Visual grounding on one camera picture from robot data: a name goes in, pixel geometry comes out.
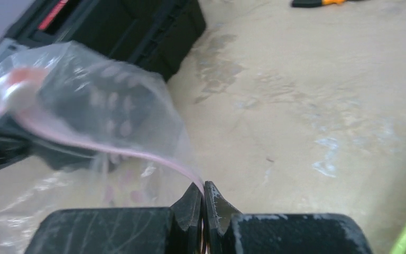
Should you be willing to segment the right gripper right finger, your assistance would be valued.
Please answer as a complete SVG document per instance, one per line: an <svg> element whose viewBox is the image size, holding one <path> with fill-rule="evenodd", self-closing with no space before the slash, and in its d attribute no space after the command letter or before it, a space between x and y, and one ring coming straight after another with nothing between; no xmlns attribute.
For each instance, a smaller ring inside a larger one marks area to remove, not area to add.
<svg viewBox="0 0 406 254"><path fill-rule="evenodd" d="M336 213L244 214L204 185L209 253L372 253L364 232Z"/></svg>

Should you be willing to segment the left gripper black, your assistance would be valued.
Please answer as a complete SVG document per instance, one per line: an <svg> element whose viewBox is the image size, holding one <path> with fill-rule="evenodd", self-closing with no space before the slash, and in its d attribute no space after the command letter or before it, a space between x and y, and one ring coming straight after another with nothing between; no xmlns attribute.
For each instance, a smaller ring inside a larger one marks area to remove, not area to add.
<svg viewBox="0 0 406 254"><path fill-rule="evenodd" d="M63 167L76 170L89 165L95 153L37 138L11 117L0 120L0 170L30 156L40 157L53 170Z"/></svg>

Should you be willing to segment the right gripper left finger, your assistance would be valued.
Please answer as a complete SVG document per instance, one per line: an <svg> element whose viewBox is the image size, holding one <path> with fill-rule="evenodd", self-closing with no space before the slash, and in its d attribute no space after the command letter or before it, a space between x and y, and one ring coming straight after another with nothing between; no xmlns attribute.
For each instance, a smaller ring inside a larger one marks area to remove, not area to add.
<svg viewBox="0 0 406 254"><path fill-rule="evenodd" d="M25 253L200 253L201 202L191 184L170 207L58 210Z"/></svg>

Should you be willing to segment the clear zip top bag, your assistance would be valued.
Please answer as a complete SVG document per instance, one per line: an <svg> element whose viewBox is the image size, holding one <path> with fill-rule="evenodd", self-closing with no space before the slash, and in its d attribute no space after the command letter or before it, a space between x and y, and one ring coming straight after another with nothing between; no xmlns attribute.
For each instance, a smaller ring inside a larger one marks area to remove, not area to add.
<svg viewBox="0 0 406 254"><path fill-rule="evenodd" d="M191 184L204 195L183 119L163 77L75 42L0 62L0 120L95 153L76 170L30 156L0 170L0 253L25 253L58 210L170 207Z"/></svg>

